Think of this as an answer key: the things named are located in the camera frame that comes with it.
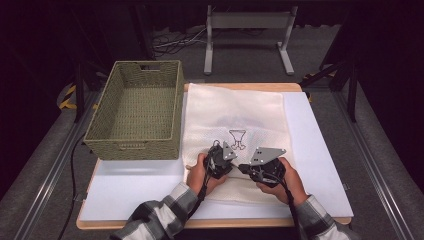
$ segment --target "plaid sleeve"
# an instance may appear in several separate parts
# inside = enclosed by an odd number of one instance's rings
[[[361,239],[347,226],[334,221],[313,195],[296,210],[299,224],[308,239]]]
[[[114,232],[110,239],[173,239],[184,228],[196,201],[196,194],[180,183],[162,201],[140,204],[124,228]]]

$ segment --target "white fabric cloth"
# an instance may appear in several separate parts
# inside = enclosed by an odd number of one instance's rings
[[[248,163],[257,147],[280,148],[295,167],[282,93],[230,90],[190,84],[182,143],[185,166],[194,166],[200,152],[207,153],[215,140],[226,141],[237,154],[235,166]],[[226,182],[207,199],[245,203],[279,203],[264,194],[248,175],[236,167]]]

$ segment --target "wicker basket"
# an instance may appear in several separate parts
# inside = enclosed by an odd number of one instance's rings
[[[180,61],[118,61],[84,142],[103,160],[178,159]]]

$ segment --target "metal frame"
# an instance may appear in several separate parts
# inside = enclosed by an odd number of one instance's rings
[[[278,51],[283,60],[287,75],[293,75],[294,70],[287,53],[287,45],[296,18],[297,6],[292,7],[290,12],[213,12],[211,5],[208,5],[206,30],[207,44],[205,55],[205,75],[212,74],[213,58],[213,28],[282,28],[284,29],[284,39],[277,42]]]

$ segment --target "black line drawing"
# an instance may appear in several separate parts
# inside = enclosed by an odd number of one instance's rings
[[[240,150],[245,149],[246,145],[243,145],[241,141],[243,140],[246,130],[230,130],[229,132],[234,138],[234,144],[231,145],[231,148],[234,150],[237,150],[237,148],[240,148]]]

